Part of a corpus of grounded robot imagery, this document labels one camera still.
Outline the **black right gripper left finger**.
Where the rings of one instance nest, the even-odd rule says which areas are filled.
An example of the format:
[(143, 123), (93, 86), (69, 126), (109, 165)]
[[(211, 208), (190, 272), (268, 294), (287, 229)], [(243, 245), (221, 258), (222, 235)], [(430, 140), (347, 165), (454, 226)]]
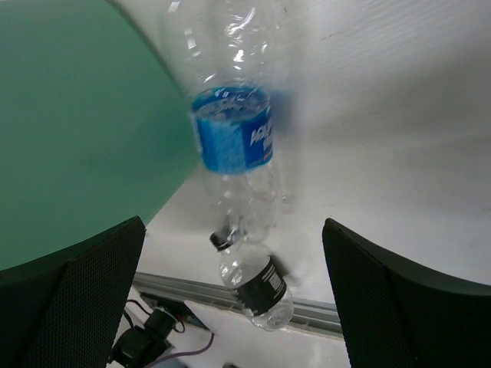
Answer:
[(3, 367), (104, 367), (146, 229), (129, 218), (1, 272)]

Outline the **Aquarius blue label bottle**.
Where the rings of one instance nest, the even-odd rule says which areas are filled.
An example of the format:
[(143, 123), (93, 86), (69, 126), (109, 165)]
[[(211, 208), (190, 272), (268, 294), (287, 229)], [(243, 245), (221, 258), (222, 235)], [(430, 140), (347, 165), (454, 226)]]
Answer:
[(160, 29), (188, 102), (217, 231), (262, 242), (282, 197), (273, 159), (274, 4), (172, 1)]

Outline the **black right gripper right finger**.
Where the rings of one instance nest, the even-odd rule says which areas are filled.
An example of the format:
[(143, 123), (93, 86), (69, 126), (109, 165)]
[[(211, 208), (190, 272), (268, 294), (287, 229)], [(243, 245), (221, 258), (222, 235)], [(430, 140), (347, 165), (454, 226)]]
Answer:
[(332, 218), (325, 261), (352, 367), (488, 367), (490, 287), (388, 251)]

